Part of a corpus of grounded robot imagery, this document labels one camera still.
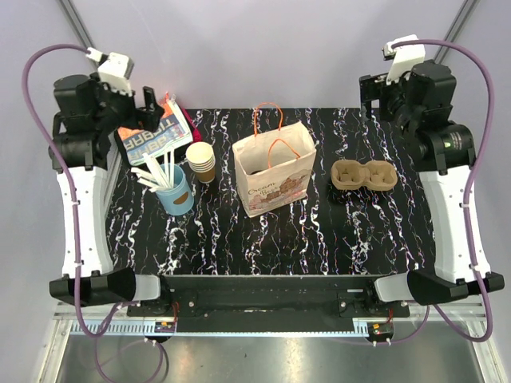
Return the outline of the stack of paper coffee cups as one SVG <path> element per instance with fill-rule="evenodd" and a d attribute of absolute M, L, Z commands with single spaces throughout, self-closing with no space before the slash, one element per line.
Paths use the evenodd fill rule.
<path fill-rule="evenodd" d="M 191 144 L 186 151 L 189 167 L 202 184 L 211 183 L 216 176 L 216 158 L 213 147 L 206 142 Z"/>

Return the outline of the beige paper takeout bag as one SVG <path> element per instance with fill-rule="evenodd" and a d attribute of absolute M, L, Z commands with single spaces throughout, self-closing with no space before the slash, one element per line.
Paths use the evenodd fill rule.
<path fill-rule="evenodd" d="M 250 218 L 304 198 L 316 157 L 307 127 L 300 121 L 284 126 L 282 111 L 276 129 L 260 132 L 262 106 L 254 110 L 253 134 L 232 145 L 237 194 Z"/>

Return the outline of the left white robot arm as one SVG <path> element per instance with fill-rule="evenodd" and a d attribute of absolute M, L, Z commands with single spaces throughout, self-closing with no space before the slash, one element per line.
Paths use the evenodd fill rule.
<path fill-rule="evenodd" d="M 114 270 L 105 234 L 109 137 L 120 127 L 154 132 L 164 114 L 152 88 L 145 86 L 143 95 L 145 104 L 137 107 L 133 93 L 96 73 L 63 77 L 53 85 L 59 110 L 49 154 L 64 205 L 65 260 L 49 289 L 61 302 L 76 307 L 144 302 L 156 316 L 172 308 L 161 278 L 129 267 Z"/>

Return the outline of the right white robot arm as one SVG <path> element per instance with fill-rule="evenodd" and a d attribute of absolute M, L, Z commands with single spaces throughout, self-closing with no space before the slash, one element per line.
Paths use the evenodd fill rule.
<path fill-rule="evenodd" d="M 490 269 L 481 244 L 477 217 L 471 217 L 476 255 L 469 252 L 463 211 L 476 160 L 471 131 L 450 119 L 456 79 L 450 69 L 432 60 L 414 65 L 395 82 L 386 74 L 359 78 L 365 118 L 378 101 L 381 120 L 402 132 L 425 192 L 434 228 L 434 270 L 412 270 L 378 278 L 362 297 L 363 309 L 380 316 L 391 302 L 413 300 L 423 306 L 457 301 L 483 291 L 503 290 L 505 280 Z"/>

